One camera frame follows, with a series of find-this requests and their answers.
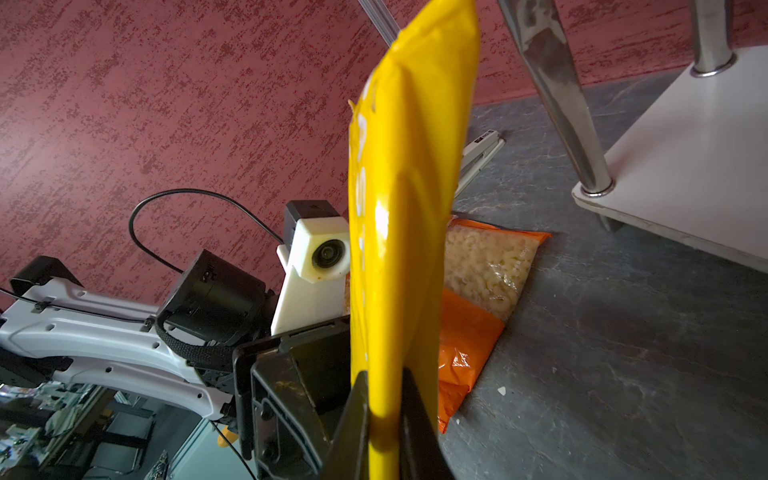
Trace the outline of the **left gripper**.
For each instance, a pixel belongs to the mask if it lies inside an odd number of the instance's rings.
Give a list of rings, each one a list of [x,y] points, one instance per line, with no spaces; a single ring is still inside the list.
[[[241,455],[258,479],[315,479],[350,393],[349,318],[262,338],[233,353]]]

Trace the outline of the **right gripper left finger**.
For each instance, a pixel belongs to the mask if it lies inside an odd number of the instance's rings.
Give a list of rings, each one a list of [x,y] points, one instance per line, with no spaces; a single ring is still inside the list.
[[[319,479],[368,480],[370,405],[368,372],[358,373]]]

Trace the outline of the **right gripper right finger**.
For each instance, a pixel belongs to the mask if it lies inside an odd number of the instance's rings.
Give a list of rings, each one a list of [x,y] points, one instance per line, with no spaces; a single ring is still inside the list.
[[[400,413],[400,478],[410,480],[453,480],[416,381],[403,370]]]

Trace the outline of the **yellow spaghetti bag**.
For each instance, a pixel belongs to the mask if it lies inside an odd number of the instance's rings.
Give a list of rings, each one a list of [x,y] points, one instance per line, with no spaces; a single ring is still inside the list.
[[[404,373],[437,426],[446,228],[479,64],[471,1],[431,1],[353,104],[349,127],[351,370],[365,372],[369,475],[400,474]]]

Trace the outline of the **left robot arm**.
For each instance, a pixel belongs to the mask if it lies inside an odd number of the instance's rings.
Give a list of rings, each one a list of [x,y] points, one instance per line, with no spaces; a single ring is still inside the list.
[[[160,307],[87,291],[35,258],[1,316],[1,380],[123,390],[231,425],[265,479],[316,479],[350,392],[349,262],[291,251],[283,290],[205,251]]]

